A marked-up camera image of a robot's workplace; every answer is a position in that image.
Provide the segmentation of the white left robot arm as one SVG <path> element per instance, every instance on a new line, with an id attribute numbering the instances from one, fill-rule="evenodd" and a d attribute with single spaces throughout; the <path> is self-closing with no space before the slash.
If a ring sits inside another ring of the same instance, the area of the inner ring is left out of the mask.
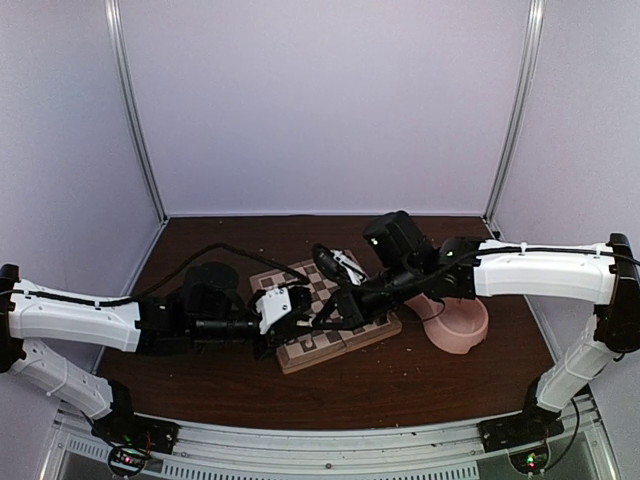
<path id="1" fill-rule="evenodd" d="M 78 408 L 123 444 L 144 433 L 127 387 L 91 375 L 51 351 L 44 340 L 100 345 L 126 353 L 173 356 L 197 345 L 251 341 L 257 357 L 309 331 L 308 281 L 238 294 L 239 275 L 211 262 L 188 268 L 166 297 L 77 296 L 19 279 L 1 269 L 1 370 L 22 374 L 47 395 Z"/>

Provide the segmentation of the left circuit board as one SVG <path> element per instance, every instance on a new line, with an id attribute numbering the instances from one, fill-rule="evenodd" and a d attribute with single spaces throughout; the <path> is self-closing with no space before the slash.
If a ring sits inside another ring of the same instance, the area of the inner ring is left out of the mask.
<path id="1" fill-rule="evenodd" d="M 150 457 L 138 450 L 116 446 L 107 456 L 110 470 L 119 476 L 132 476 L 145 469 Z"/>

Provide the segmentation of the circuit board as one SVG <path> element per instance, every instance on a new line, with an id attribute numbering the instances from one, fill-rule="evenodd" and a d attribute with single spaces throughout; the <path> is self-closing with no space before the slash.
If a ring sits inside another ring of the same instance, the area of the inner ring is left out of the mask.
<path id="1" fill-rule="evenodd" d="M 524 475 L 536 475 L 544 470 L 550 459 L 547 447 L 539 446 L 531 449 L 514 451 L 509 455 L 513 469 Z"/>
<path id="2" fill-rule="evenodd" d="M 107 456 L 110 470 L 119 476 L 132 476 L 145 469 L 150 457 L 138 450 L 116 446 Z"/>

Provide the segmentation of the right circuit board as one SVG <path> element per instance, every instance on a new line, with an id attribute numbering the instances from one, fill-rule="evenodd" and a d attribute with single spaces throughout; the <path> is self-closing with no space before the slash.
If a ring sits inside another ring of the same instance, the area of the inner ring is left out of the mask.
<path id="1" fill-rule="evenodd" d="M 531 449 L 514 451 L 509 455 L 513 469 L 524 475 L 536 475 L 544 470 L 550 459 L 547 447 L 539 446 Z"/>

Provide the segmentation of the pink double pet bowl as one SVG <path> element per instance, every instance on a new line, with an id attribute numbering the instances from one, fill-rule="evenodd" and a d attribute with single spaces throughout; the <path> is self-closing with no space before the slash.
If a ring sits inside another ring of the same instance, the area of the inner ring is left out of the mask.
<path id="1" fill-rule="evenodd" d="M 449 354 L 465 355 L 488 336 L 489 313 L 478 299 L 437 302 L 421 294 L 404 305 L 416 314 L 431 343 Z"/>

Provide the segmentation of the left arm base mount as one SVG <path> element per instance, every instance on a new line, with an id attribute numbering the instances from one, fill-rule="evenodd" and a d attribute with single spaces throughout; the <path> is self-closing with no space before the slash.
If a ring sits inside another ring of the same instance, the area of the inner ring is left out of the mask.
<path id="1" fill-rule="evenodd" d="M 172 454 L 179 429 L 174 422 L 138 415 L 129 422 L 106 418 L 92 422 L 94 436 L 106 443 L 133 447 L 144 453 Z"/>

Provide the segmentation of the aluminium front rail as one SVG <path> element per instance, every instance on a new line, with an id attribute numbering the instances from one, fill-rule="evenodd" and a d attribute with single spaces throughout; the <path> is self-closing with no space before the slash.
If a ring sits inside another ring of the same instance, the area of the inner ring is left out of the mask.
<path id="1" fill-rule="evenodd" d="M 565 432 L 546 442 L 544 475 L 520 473 L 516 453 L 534 442 L 488 452 L 478 424 L 498 416 L 414 427 L 343 431 L 264 430 L 171 420 L 178 435 L 170 454 L 153 459 L 133 479 L 622 479 L 598 408 L 577 397 L 561 417 Z M 116 479 L 109 447 L 93 437 L 77 409 L 62 403 L 45 440 L 34 479 Z"/>

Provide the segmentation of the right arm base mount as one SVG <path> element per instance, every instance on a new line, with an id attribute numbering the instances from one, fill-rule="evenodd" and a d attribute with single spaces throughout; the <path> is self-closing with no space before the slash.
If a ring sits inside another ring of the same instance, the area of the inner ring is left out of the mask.
<path id="1" fill-rule="evenodd" d="M 541 442 L 565 431 L 559 413 L 534 410 L 484 420 L 478 430 L 486 453 Z"/>

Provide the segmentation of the right aluminium frame post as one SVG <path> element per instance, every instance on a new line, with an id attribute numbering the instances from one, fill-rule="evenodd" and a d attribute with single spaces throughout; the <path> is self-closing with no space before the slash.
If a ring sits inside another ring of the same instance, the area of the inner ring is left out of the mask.
<path id="1" fill-rule="evenodd" d="M 531 0 L 529 2 L 529 10 L 511 111 L 500 151 L 498 166 L 483 214 L 483 220 L 491 227 L 496 223 L 499 203 L 506 187 L 509 170 L 515 156 L 525 116 L 526 104 L 536 72 L 545 11 L 546 1 Z"/>

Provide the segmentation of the aluminium frame post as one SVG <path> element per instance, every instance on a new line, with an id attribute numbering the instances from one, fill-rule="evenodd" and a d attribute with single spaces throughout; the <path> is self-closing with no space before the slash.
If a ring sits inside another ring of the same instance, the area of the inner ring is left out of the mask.
<path id="1" fill-rule="evenodd" d="M 483 214 L 483 220 L 491 227 L 496 223 L 499 203 L 506 187 L 509 170 L 515 156 L 525 116 L 526 104 L 536 72 L 545 11 L 546 1 L 531 0 L 529 2 L 529 10 L 511 111 L 500 151 L 498 166 Z"/>
<path id="2" fill-rule="evenodd" d="M 141 116 L 135 97 L 122 23 L 121 5 L 117 0 L 106 0 L 104 4 L 107 27 L 109 30 L 121 94 L 124 102 L 126 121 L 129 127 L 136 160 L 141 169 L 143 182 L 151 200 L 155 216 L 158 223 L 163 225 L 168 221 L 169 217 L 166 213 L 156 175 L 151 164 L 149 150 L 141 123 Z"/>

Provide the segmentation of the left aluminium frame post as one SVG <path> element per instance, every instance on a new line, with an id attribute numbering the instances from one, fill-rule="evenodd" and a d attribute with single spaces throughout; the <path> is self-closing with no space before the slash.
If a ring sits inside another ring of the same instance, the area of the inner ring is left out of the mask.
<path id="1" fill-rule="evenodd" d="M 122 23 L 121 5 L 117 0 L 106 0 L 104 4 L 107 27 L 109 30 L 121 94 L 124 102 L 126 121 L 129 127 L 136 160 L 141 169 L 143 182 L 151 200 L 155 216 L 158 223 L 163 225 L 168 221 L 169 217 L 166 213 L 156 175 L 151 164 L 149 150 L 141 123 L 141 116 L 135 97 Z"/>

